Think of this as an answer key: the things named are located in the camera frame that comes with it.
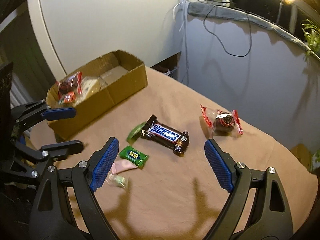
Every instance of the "blue gripper pad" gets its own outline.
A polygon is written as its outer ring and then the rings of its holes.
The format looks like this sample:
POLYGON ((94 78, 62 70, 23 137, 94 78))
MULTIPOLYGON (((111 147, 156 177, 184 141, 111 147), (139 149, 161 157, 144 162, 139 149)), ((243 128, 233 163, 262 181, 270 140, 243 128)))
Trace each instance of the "blue gripper pad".
POLYGON ((207 157, 207 160, 214 171, 220 186, 231 193, 234 188, 232 183, 232 174, 218 152, 222 152, 221 149, 219 148, 217 150, 210 140, 205 142, 204 154, 207 157))
POLYGON ((92 181, 90 189, 95 192, 97 188, 102 187, 110 169, 119 152, 119 141, 114 138, 109 147, 105 150, 102 158, 92 172, 92 181))
POLYGON ((60 120, 60 119, 74 118, 76 114, 77 114, 77 111, 73 107, 64 107, 64 108, 47 109, 41 115, 43 119, 47 119, 48 121, 54 121, 54 120, 60 120))

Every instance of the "green candy wrapper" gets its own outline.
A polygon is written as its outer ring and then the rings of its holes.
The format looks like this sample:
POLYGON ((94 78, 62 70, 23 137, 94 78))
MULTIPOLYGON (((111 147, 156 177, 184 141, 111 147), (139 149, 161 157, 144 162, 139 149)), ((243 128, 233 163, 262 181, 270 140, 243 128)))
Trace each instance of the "green candy wrapper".
POLYGON ((142 152, 133 149, 131 146, 127 146, 120 153, 119 156, 122 159, 127 159, 137 165, 139 168, 142 168, 146 161, 149 159, 148 155, 143 154, 142 152))
POLYGON ((127 142, 132 145, 139 137, 140 137, 140 131, 145 126, 146 122, 143 122, 139 125, 137 125, 135 128, 132 129, 132 131, 129 133, 127 137, 127 142))

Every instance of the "beige tablecloth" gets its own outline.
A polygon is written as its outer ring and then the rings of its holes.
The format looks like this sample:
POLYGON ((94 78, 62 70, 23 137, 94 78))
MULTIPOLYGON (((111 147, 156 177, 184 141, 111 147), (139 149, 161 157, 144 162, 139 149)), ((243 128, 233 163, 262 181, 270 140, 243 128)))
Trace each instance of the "beige tablecloth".
MULTIPOLYGON (((190 144, 184 157, 152 141, 139 139, 134 147, 150 155, 143 170, 122 173, 130 178, 129 188, 111 187, 107 183, 95 196, 120 239, 165 240, 202 239, 216 220, 228 193, 223 190, 204 156, 205 128, 200 104, 212 109, 216 103, 147 68, 148 87, 114 107, 73 139, 86 144, 84 151, 56 163, 58 168, 73 167, 102 148, 110 136, 119 139, 120 149, 128 145, 126 137, 133 127, 152 114, 159 122, 177 130, 187 130, 190 144)), ((317 192, 317 178, 271 136, 242 121, 241 138, 215 137, 223 151, 249 168, 276 168, 286 192, 296 231, 306 220, 317 192)), ((53 131, 46 122, 32 129, 31 141, 37 147, 54 143, 53 131)), ((69 196, 80 229, 87 231, 73 189, 69 196)), ((236 231, 244 228, 254 197, 250 191, 236 231)))

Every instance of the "snickers bar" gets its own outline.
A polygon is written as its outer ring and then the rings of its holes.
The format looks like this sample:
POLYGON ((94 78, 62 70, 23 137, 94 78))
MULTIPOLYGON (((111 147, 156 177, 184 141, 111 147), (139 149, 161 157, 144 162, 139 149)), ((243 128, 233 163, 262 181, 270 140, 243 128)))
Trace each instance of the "snickers bar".
POLYGON ((141 137, 160 143, 172 149, 177 155, 183 154, 189 145, 189 135, 187 131, 179 132, 167 125, 159 123, 155 115, 152 115, 142 128, 141 137))

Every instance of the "chocolate candy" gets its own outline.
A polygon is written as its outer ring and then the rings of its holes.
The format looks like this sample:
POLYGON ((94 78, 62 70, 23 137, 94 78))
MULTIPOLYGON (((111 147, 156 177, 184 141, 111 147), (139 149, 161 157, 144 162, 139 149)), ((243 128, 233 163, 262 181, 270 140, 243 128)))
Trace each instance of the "chocolate candy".
POLYGON ((159 123, 156 116, 152 115, 141 130, 141 138, 160 143, 172 149, 175 154, 183 154, 189 145, 187 131, 179 132, 167 125, 159 123))
POLYGON ((231 113, 222 110, 212 110, 201 105, 202 116, 210 130, 219 134, 230 134, 235 128, 235 135, 242 135, 243 130, 240 124, 240 119, 237 110, 231 113))
POLYGON ((127 159, 137 165, 139 168, 142 168, 146 161, 149 159, 148 155, 143 154, 142 152, 133 149, 131 146, 127 146, 119 153, 120 158, 127 159))

